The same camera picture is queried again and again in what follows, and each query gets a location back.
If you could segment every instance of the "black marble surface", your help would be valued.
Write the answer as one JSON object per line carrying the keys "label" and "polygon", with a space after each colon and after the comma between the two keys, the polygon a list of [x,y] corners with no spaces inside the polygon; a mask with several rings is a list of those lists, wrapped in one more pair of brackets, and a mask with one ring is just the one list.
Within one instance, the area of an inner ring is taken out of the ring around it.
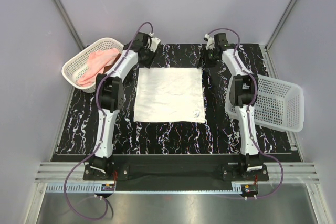
{"label": "black marble surface", "polygon": [[[196,67],[202,45],[161,45],[153,67]],[[268,75],[258,44],[242,44],[239,56],[252,72]],[[224,101],[230,72],[223,63],[203,70],[206,123],[139,123],[133,121],[139,66],[124,82],[125,104],[114,129],[114,154],[213,154],[239,153],[237,120],[225,113]],[[57,154],[92,152],[98,128],[93,94],[75,90]],[[256,126],[258,143],[265,152],[288,153],[285,132]]]}

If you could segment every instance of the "white fabric on table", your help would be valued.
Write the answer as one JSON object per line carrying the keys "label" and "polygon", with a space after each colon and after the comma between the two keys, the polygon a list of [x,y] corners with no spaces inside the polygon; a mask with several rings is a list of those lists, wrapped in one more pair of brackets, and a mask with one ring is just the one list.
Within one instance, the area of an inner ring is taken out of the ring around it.
{"label": "white fabric on table", "polygon": [[135,122],[205,123],[202,70],[140,68]]}

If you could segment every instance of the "shiny gray floor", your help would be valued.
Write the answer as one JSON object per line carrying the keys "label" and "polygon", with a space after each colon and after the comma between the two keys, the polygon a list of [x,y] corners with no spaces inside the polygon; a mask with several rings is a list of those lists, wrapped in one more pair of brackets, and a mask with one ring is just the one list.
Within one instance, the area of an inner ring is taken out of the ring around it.
{"label": "shiny gray floor", "polygon": [[[260,194],[273,188],[260,185]],[[73,204],[87,194],[70,194]],[[317,223],[305,185],[283,185],[276,195],[261,200],[227,199],[218,195],[149,195],[115,194],[109,197],[114,209],[95,223]],[[63,194],[46,193],[38,224],[92,223],[72,212],[60,216],[69,208]],[[103,213],[105,206],[98,199],[89,199],[76,209],[91,217]]]}

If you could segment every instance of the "folded pink fabric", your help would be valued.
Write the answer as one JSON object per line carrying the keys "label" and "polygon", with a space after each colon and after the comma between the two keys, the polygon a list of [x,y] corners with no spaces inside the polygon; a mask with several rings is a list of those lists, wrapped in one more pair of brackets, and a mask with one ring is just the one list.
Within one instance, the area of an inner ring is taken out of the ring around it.
{"label": "folded pink fabric", "polygon": [[104,67],[113,64],[118,54],[119,50],[117,48],[92,52],[87,63],[89,69],[77,80],[76,83],[82,87],[94,84],[96,82],[97,74],[103,73]]}

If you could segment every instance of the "white laundry basket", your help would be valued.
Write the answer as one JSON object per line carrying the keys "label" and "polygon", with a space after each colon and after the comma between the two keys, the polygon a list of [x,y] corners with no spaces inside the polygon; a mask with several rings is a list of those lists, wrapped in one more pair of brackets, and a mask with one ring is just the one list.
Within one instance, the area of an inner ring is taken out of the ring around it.
{"label": "white laundry basket", "polygon": [[65,63],[62,67],[62,75],[75,88],[83,90],[86,93],[93,93],[96,88],[95,83],[87,87],[81,87],[76,84],[76,81],[88,70],[87,61],[90,53],[112,48],[117,48],[122,53],[123,47],[124,45],[115,39],[99,39]]}
{"label": "white laundry basket", "polygon": [[[301,131],[305,120],[302,88],[267,76],[258,75],[258,78],[255,124],[277,131]],[[235,107],[229,101],[228,93],[225,111],[231,118],[238,119]]]}

